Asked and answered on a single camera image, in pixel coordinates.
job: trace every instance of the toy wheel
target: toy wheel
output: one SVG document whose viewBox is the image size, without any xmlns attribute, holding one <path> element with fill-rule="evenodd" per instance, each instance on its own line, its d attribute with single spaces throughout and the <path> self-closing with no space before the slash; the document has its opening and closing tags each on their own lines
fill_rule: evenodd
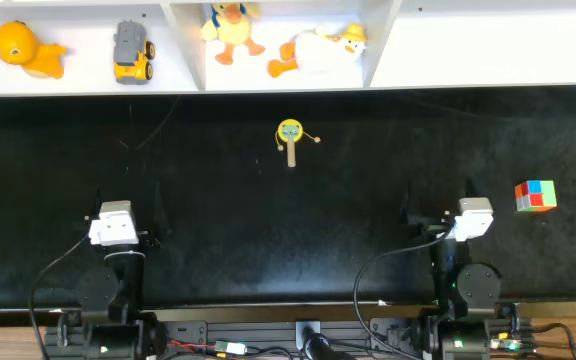
<svg viewBox="0 0 576 360">
<path fill-rule="evenodd" d="M 151 43 L 150 41 L 146 41 L 146 57 L 148 60 L 155 58 L 155 44 Z"/>
<path fill-rule="evenodd" d="M 146 63 L 146 80 L 152 79 L 152 64 L 149 62 Z"/>
</svg>

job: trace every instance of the toy construction vehicle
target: toy construction vehicle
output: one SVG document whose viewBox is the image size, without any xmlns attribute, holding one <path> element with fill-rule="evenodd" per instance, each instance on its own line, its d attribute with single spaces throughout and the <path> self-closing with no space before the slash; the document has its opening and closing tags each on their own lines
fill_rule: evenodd
<svg viewBox="0 0 576 360">
<path fill-rule="evenodd" d="M 122 21 L 115 34 L 115 77 L 120 84 L 145 84 L 152 79 L 155 45 L 146 40 L 146 29 L 133 21 Z"/>
</svg>

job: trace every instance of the yellow hat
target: yellow hat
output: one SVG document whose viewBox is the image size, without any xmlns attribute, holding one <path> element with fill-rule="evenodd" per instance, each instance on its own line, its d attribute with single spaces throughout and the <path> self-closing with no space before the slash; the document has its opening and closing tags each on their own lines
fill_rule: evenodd
<svg viewBox="0 0 576 360">
<path fill-rule="evenodd" d="M 364 35 L 364 27 L 357 23 L 351 23 L 348 25 L 346 31 L 344 31 L 340 36 L 351 41 L 368 41 Z"/>
</svg>

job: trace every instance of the green cube side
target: green cube side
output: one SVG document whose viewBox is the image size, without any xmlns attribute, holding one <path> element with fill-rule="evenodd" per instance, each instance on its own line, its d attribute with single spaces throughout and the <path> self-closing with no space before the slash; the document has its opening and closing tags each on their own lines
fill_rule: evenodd
<svg viewBox="0 0 576 360">
<path fill-rule="evenodd" d="M 552 180 L 541 181 L 541 192 L 543 194 L 544 206 L 557 206 L 555 183 Z"/>
</svg>

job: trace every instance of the orange beak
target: orange beak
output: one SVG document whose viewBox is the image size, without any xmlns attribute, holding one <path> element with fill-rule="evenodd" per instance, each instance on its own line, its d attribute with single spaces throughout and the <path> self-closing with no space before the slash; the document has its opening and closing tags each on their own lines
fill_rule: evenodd
<svg viewBox="0 0 576 360">
<path fill-rule="evenodd" d="M 241 11 L 239 10 L 239 5 L 228 5 L 228 7 L 224 9 L 224 16 L 226 16 L 228 22 L 232 24 L 238 24 L 241 21 Z"/>
</svg>

